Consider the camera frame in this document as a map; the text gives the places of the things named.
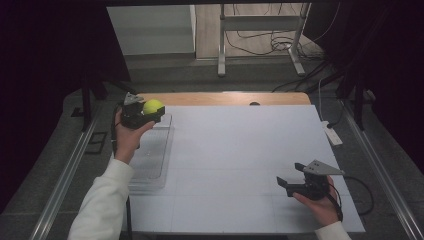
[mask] cable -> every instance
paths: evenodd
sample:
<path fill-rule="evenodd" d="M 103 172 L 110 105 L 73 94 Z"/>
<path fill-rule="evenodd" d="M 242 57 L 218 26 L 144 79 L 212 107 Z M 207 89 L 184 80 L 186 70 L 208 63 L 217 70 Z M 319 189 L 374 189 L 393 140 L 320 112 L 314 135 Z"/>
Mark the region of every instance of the cable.
<path fill-rule="evenodd" d="M 297 15 L 297 12 L 294 10 L 293 5 L 291 3 L 289 3 L 289 4 L 290 4 L 290 7 L 292 8 L 292 10 L 294 12 L 294 15 Z"/>
<path fill-rule="evenodd" d="M 298 92 L 298 88 L 300 87 L 300 85 L 302 85 L 303 83 L 306 82 L 306 80 L 308 80 L 309 78 L 317 75 L 319 72 L 321 72 L 322 70 L 324 70 L 328 65 L 330 64 L 329 61 L 325 60 L 322 63 L 320 63 L 317 67 L 314 68 L 314 70 L 312 70 L 310 73 L 308 73 L 308 75 L 306 75 L 306 77 L 304 77 L 295 87 L 294 91 Z"/>
<path fill-rule="evenodd" d="M 295 81 L 288 82 L 288 83 L 284 83 L 284 84 L 281 84 L 281 85 L 279 85 L 279 86 L 275 87 L 275 88 L 274 88 L 271 92 L 273 93 L 273 92 L 277 91 L 277 89 L 279 89 L 279 88 L 282 88 L 282 87 L 288 86 L 288 85 L 293 84 L 293 83 L 297 83 L 297 82 L 299 82 L 299 81 L 302 81 L 302 79 L 300 79 L 300 80 L 295 80 Z"/>
<path fill-rule="evenodd" d="M 339 70 L 339 71 L 333 73 L 332 75 L 324 78 L 322 80 L 321 86 L 325 86 L 325 85 L 327 85 L 327 84 L 329 84 L 329 83 L 331 83 L 333 81 L 336 81 L 337 79 L 339 79 L 340 77 L 343 77 L 344 75 L 345 75 L 345 71 Z M 303 92 L 306 93 L 306 94 L 310 94 L 310 93 L 314 92 L 317 89 L 318 89 L 318 83 L 316 83 L 316 84 L 308 87 Z"/>
<path fill-rule="evenodd" d="M 290 48 L 290 45 L 292 44 L 292 42 L 287 42 L 287 41 L 279 42 L 279 41 L 276 41 L 276 39 L 293 40 L 293 38 L 289 38 L 289 37 L 275 37 L 275 38 L 272 38 L 272 35 L 271 35 L 271 49 L 274 50 L 274 51 L 284 51 L 284 50 L 287 50 L 287 49 Z M 279 49 L 278 48 L 281 44 L 284 44 L 283 49 Z"/>
<path fill-rule="evenodd" d="M 315 42 L 316 40 L 318 40 L 318 39 L 320 39 L 320 38 L 322 38 L 325 34 L 327 34 L 327 32 L 331 29 L 331 27 L 333 26 L 333 24 L 334 24 L 334 21 L 336 20 L 336 18 L 337 18 L 337 15 L 338 15 L 338 13 L 339 13 L 339 9 L 340 9 L 340 2 L 339 2 L 339 4 L 337 5 L 337 10 L 336 10 L 336 13 L 334 14 L 334 17 L 333 17 L 333 20 L 331 21 L 331 23 L 330 23 L 330 26 L 328 26 L 328 28 L 327 28 L 327 30 L 321 35 L 321 36 L 319 36 L 319 37 L 317 37 L 317 38 L 315 38 L 314 40 L 311 40 L 309 43 L 306 43 L 305 45 L 308 45 L 308 44 L 310 44 L 310 43 L 312 43 L 312 42 Z"/>
<path fill-rule="evenodd" d="M 269 12 L 270 7 L 271 7 L 271 3 L 268 3 L 268 10 L 266 10 L 266 12 L 264 13 L 264 15 L 266 15 Z"/>
<path fill-rule="evenodd" d="M 367 215 L 369 213 L 372 212 L 372 210 L 374 209 L 374 196 L 372 195 L 371 189 L 367 186 L 367 184 L 365 184 L 363 181 L 361 181 L 360 179 L 356 178 L 356 177 L 352 177 L 352 176 L 344 176 L 344 179 L 350 179 L 350 180 L 355 180 L 358 183 L 360 183 L 369 193 L 370 195 L 370 199 L 371 199 L 371 206 L 364 212 L 358 213 L 359 216 L 364 216 Z"/>
<path fill-rule="evenodd" d="M 321 111 L 321 81 L 322 79 L 324 79 L 324 77 L 322 77 L 318 82 L 318 107 L 319 107 L 319 118 L 321 119 L 321 122 L 323 121 L 322 111 Z"/>
<path fill-rule="evenodd" d="M 302 10 L 303 10 L 303 4 L 305 4 L 305 3 L 302 3 L 302 7 L 300 8 L 300 12 L 302 12 Z"/>
<path fill-rule="evenodd" d="M 342 111 L 340 112 L 339 118 L 337 119 L 337 121 L 336 121 L 336 122 L 334 122 L 334 123 L 329 123 L 329 124 L 327 125 L 327 128 L 333 128 L 334 126 L 336 126 L 336 125 L 340 122 L 340 120 L 342 119 L 343 113 L 344 113 L 344 108 L 345 108 L 345 105 L 344 105 L 344 104 L 342 104 Z"/>
<path fill-rule="evenodd" d="M 290 31 L 278 31 L 278 32 L 275 32 L 275 33 L 285 33 L 285 32 L 290 32 Z M 260 37 L 260 36 L 269 35 L 269 34 L 273 34 L 273 33 L 272 32 L 260 33 L 260 34 L 250 35 L 250 36 L 241 36 L 240 34 L 238 34 L 238 36 L 241 37 L 241 38 L 253 38 L 253 37 Z"/>
<path fill-rule="evenodd" d="M 113 156 L 115 156 L 116 154 L 116 150 L 117 150 L 117 142 L 116 142 L 116 130 L 115 127 L 116 125 L 118 125 L 119 123 L 115 123 L 115 117 L 116 117 L 116 113 L 118 112 L 118 109 L 122 107 L 124 103 L 122 101 L 118 102 L 113 110 L 113 117 L 112 117 L 112 121 L 111 121 L 111 125 L 110 125 L 110 140 L 112 142 L 112 152 L 113 152 Z M 125 204 L 126 206 L 126 211 L 127 211 L 127 233 L 128 233 L 128 238 L 130 240 L 133 239 L 132 237 L 132 221 L 131 221 L 131 203 L 130 203 L 130 196 L 128 195 L 127 198 L 127 202 Z"/>
<path fill-rule="evenodd" d="M 334 208 L 336 209 L 336 213 L 337 213 L 337 217 L 338 217 L 338 219 L 339 219 L 339 221 L 340 222 L 343 222 L 343 212 L 342 212 L 342 201 L 341 201 L 341 197 L 340 197 L 340 193 L 339 193 L 339 191 L 337 191 L 337 189 L 333 186 L 333 185 L 331 185 L 331 184 L 329 184 L 329 183 L 327 183 L 328 184 L 328 186 L 331 186 L 332 188 L 334 188 L 334 190 L 336 191 L 336 195 L 338 196 L 338 198 L 339 198 L 339 202 L 340 202 L 340 204 L 338 204 L 337 203 L 337 200 L 336 199 L 334 199 L 334 197 L 333 196 L 331 196 L 331 194 L 329 193 L 329 192 L 327 192 L 327 191 L 325 191 L 322 187 L 321 187 L 321 185 L 320 184 L 318 184 L 318 183 L 316 183 L 316 182 L 314 182 L 314 181 L 312 181 L 311 182 L 317 189 L 319 189 L 327 198 L 328 198 L 328 200 L 330 200 L 330 202 L 333 204 L 333 206 L 334 206 Z"/>
<path fill-rule="evenodd" d="M 250 54 L 253 54 L 253 55 L 263 56 L 263 55 L 268 55 L 268 54 L 274 52 L 274 50 L 272 50 L 270 52 L 266 52 L 266 53 L 255 53 L 255 52 L 251 52 L 249 50 L 246 50 L 246 49 L 240 48 L 240 47 L 236 47 L 233 44 L 231 44 L 230 40 L 228 39 L 227 31 L 225 31 L 225 37 L 227 38 L 228 44 L 230 44 L 231 47 L 236 48 L 236 49 L 241 50 L 241 51 L 245 51 L 245 52 L 250 53 Z"/>
<path fill-rule="evenodd" d="M 316 55 L 306 55 L 305 51 L 303 51 L 303 46 L 302 46 L 302 44 L 300 42 L 298 43 L 297 51 L 298 51 L 299 57 L 300 58 L 303 58 L 303 59 L 306 59 L 306 60 L 325 60 L 326 57 L 327 57 L 325 55 L 325 53 L 316 54 Z"/>

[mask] metal stand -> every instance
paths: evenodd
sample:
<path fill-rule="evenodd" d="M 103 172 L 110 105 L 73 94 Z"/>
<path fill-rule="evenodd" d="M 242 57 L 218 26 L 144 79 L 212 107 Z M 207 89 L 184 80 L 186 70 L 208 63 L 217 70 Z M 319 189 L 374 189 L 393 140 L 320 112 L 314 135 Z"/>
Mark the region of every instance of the metal stand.
<path fill-rule="evenodd" d="M 225 16 L 224 4 L 221 4 L 220 39 L 218 55 L 218 76 L 225 76 L 225 31 L 296 31 L 288 53 L 297 75 L 305 76 L 305 70 L 299 61 L 297 45 L 305 25 L 310 3 L 305 3 L 299 16 Z"/>
<path fill-rule="evenodd" d="M 82 127 L 82 132 L 85 132 L 88 125 L 91 122 L 91 97 L 90 90 L 93 92 L 94 97 L 97 100 L 105 100 L 107 98 L 108 92 L 101 82 L 100 79 L 103 79 L 115 87 L 122 89 L 125 92 L 130 92 L 131 94 L 136 95 L 137 91 L 131 87 L 126 86 L 122 82 L 115 81 L 108 75 L 97 71 L 92 73 L 89 70 L 83 72 L 81 77 L 81 90 L 82 90 L 82 102 L 83 102 L 83 116 L 84 116 L 84 125 Z"/>

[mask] wrist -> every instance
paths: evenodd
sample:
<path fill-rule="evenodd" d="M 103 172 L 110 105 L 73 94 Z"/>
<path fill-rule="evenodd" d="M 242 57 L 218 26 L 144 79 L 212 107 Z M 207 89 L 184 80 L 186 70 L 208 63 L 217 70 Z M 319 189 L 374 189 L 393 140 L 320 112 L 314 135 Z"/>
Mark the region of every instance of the wrist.
<path fill-rule="evenodd" d="M 337 217 L 337 215 L 335 215 L 335 216 L 329 215 L 329 216 L 326 216 L 324 219 L 319 219 L 319 220 L 320 220 L 319 221 L 320 224 L 323 227 L 326 227 L 328 225 L 331 225 L 331 224 L 334 224 L 334 223 L 338 222 L 339 221 L 339 218 Z"/>
<path fill-rule="evenodd" d="M 134 156 L 134 151 L 123 151 L 118 149 L 115 154 L 115 159 L 121 162 L 124 162 L 126 164 L 129 164 L 133 156 Z"/>

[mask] white sleeve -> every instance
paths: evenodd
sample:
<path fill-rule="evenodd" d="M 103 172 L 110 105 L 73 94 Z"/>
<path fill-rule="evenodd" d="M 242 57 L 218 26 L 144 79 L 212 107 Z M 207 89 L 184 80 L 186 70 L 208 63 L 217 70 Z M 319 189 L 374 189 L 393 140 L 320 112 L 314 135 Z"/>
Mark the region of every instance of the white sleeve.
<path fill-rule="evenodd" d="M 315 231 L 319 240 L 350 240 L 340 221 Z"/>
<path fill-rule="evenodd" d="M 68 239 L 119 239 L 133 174 L 129 165 L 112 160 L 85 196 Z"/>

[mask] aluminum rail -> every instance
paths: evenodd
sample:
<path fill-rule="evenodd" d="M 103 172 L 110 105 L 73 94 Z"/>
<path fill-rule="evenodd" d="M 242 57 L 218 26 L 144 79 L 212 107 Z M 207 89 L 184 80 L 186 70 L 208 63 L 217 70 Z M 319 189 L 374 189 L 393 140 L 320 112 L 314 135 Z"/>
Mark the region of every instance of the aluminum rail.
<path fill-rule="evenodd" d="M 361 131 L 355 123 L 355 120 L 352 117 L 353 111 L 350 108 L 349 104 L 344 104 L 343 101 L 340 102 L 342 105 L 345 105 L 345 111 L 347 111 L 347 114 L 345 116 L 349 122 L 349 125 L 352 128 L 359 144 L 361 145 L 362 150 L 367 155 L 371 168 L 374 171 L 381 186 L 383 187 L 383 190 L 386 193 L 390 203 L 392 204 L 401 224 L 403 225 L 406 234 L 409 236 L 409 239 L 423 240 L 423 233 L 417 223 L 417 220 L 415 219 L 414 214 L 412 213 L 407 202 L 397 189 L 395 183 L 393 182 L 389 173 L 382 164 L 381 157 L 372 146 L 371 141 L 369 140 L 366 132 Z"/>
<path fill-rule="evenodd" d="M 62 205 L 63 199 L 65 198 L 65 195 L 68 191 L 69 185 L 71 184 L 75 175 L 75 171 L 78 168 L 82 155 L 84 154 L 85 148 L 87 147 L 94 128 L 96 127 L 101 109 L 102 103 L 100 103 L 100 105 L 94 109 L 94 117 L 87 130 L 81 133 L 81 136 L 79 137 L 78 142 L 71 156 L 69 157 L 68 163 L 63 169 L 63 172 L 60 175 L 58 182 L 53 189 L 53 192 L 50 195 L 50 198 L 47 201 L 46 206 L 44 207 L 43 212 L 41 213 L 40 218 L 38 219 L 38 222 L 35 225 L 29 239 L 44 240 L 47 238 L 59 208 Z"/>

